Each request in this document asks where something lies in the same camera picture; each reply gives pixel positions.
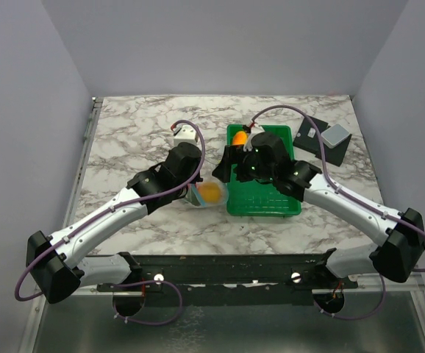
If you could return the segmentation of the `clear zip top bag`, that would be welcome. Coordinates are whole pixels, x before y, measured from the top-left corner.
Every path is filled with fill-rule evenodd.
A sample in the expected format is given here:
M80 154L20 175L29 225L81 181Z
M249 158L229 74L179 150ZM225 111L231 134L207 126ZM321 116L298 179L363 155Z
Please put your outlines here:
M216 161L205 158L195 181L188 185L183 203L190 207L224 206L229 198L227 185L212 175Z

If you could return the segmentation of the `peach fruit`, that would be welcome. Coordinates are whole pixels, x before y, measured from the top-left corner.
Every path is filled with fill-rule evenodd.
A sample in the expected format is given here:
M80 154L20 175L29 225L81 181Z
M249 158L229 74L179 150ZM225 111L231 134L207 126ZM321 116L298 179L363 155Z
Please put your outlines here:
M215 182L205 182L197 187L200 197L205 203L217 204L222 201L223 192Z

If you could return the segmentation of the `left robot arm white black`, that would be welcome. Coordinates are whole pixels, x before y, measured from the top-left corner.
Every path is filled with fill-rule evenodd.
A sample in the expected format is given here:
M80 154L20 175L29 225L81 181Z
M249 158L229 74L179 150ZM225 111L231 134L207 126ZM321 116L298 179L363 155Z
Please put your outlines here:
M117 231L161 207L185 197L200 179L204 148L181 142L165 161L137 173L111 200L64 229L44 235L37 231L26 245L26 270L48 303L68 298L89 285L81 265L88 254Z

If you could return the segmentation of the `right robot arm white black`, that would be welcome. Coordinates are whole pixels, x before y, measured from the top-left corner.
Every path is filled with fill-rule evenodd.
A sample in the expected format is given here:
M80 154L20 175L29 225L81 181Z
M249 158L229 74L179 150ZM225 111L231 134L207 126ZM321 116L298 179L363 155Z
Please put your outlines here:
M282 195L320 207L371 239L369 245L327 251L315 269L322 287L354 274L406 282L425 250L420 213L411 208L402 213L336 185L320 168L292 159L282 139L270 132L252 135L243 146L225 146L212 175L224 183L269 182Z

